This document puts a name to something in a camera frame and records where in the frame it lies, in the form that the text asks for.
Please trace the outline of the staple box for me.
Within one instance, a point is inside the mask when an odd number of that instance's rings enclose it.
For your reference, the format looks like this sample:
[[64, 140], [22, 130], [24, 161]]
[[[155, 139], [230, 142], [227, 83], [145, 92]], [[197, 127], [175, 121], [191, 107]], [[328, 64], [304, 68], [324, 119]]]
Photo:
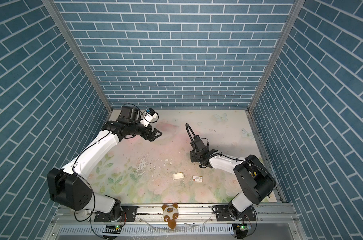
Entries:
[[192, 181], [195, 183], [202, 183], [202, 176], [192, 176]]

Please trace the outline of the staple box tray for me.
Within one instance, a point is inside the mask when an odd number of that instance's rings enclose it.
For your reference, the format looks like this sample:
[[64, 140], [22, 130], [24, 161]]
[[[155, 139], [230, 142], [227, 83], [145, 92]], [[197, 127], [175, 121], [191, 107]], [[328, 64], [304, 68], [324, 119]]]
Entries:
[[182, 172], [175, 173], [175, 174], [172, 175], [172, 179], [174, 181], [184, 179], [184, 178], [185, 178], [185, 176], [184, 176], [184, 173], [182, 173]]

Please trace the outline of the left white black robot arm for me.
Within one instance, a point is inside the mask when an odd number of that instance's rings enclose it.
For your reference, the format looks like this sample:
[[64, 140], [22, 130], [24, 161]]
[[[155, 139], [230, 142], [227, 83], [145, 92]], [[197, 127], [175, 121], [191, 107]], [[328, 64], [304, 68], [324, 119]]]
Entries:
[[103, 124], [96, 138], [71, 162], [47, 174], [50, 199], [75, 211], [90, 210], [106, 214], [110, 221], [121, 216], [121, 203], [112, 197], [96, 194], [87, 177], [114, 146], [129, 137], [140, 136], [153, 142], [162, 133], [152, 128], [159, 119], [152, 108], [144, 112], [133, 104], [122, 106], [114, 121]]

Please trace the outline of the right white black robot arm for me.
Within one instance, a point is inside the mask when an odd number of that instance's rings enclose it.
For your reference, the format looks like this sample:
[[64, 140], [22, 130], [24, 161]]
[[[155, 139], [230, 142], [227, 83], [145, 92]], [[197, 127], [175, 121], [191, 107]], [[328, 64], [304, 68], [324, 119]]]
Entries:
[[276, 186], [276, 181], [255, 155], [246, 158], [227, 156], [218, 150], [210, 150], [199, 136], [190, 137], [192, 151], [190, 159], [199, 163], [200, 168], [222, 170], [233, 174], [241, 191], [228, 203], [228, 212], [234, 220], [239, 220], [244, 211], [258, 205], [268, 197]]

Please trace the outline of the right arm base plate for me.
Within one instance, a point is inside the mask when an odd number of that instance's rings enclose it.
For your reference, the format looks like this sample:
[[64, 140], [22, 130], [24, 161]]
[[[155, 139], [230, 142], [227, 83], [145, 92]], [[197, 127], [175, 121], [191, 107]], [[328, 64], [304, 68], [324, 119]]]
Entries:
[[248, 207], [242, 212], [239, 212], [232, 205], [215, 205], [211, 207], [218, 222], [229, 221], [256, 221], [256, 211], [254, 207]]

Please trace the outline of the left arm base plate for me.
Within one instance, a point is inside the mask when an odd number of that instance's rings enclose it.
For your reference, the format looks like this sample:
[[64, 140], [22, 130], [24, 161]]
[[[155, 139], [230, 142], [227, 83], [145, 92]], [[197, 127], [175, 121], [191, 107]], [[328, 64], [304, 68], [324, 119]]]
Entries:
[[113, 223], [113, 222], [134, 222], [137, 215], [138, 206], [120, 206], [120, 212], [117, 219], [113, 219], [112, 214], [96, 212], [94, 222], [96, 223]]

